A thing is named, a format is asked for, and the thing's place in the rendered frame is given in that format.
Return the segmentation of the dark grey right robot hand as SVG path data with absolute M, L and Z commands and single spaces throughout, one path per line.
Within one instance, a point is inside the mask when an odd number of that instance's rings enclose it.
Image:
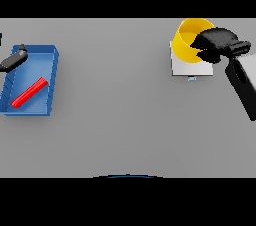
M 216 27 L 197 34 L 190 47 L 199 49 L 197 56 L 203 61 L 217 64 L 221 61 L 222 56 L 233 59 L 247 54 L 250 51 L 251 43 L 241 41 L 234 32 L 226 28 Z

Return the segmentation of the red beaker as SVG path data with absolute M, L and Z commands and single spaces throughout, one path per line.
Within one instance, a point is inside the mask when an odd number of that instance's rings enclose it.
M 25 91 L 23 91 L 19 96 L 17 96 L 12 102 L 11 105 L 14 108 L 21 107 L 25 102 L 32 98 L 36 93 L 42 90 L 48 81 L 44 77 L 40 77 L 36 82 L 29 86 Z

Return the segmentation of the blue tray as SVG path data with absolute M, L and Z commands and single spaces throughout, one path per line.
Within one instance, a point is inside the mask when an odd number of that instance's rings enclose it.
M 0 114 L 6 116 L 49 116 L 52 110 L 59 53 L 55 45 L 25 45 L 28 59 L 5 74 L 0 92 Z M 19 108 L 11 102 L 40 77 L 48 84 Z

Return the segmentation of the yellow bowl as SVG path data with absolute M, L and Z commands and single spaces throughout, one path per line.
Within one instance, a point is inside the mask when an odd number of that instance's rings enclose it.
M 184 19 L 172 40 L 172 50 L 174 54 L 183 62 L 196 64 L 202 61 L 197 56 L 200 49 L 192 48 L 196 36 L 202 31 L 214 28 L 214 25 L 205 18 L 186 18 Z

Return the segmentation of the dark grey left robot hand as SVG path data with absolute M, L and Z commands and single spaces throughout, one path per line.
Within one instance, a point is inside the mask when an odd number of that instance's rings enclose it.
M 28 59 L 27 49 L 24 44 L 19 46 L 17 52 L 0 62 L 0 72 L 9 73 Z

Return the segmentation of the pale square measuring scale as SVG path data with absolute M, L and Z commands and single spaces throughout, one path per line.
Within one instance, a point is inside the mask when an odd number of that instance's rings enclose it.
M 173 49 L 170 49 L 170 65 L 173 76 L 185 76 L 189 82 L 194 82 L 200 76 L 211 77 L 213 66 L 208 62 L 188 63 L 179 59 Z

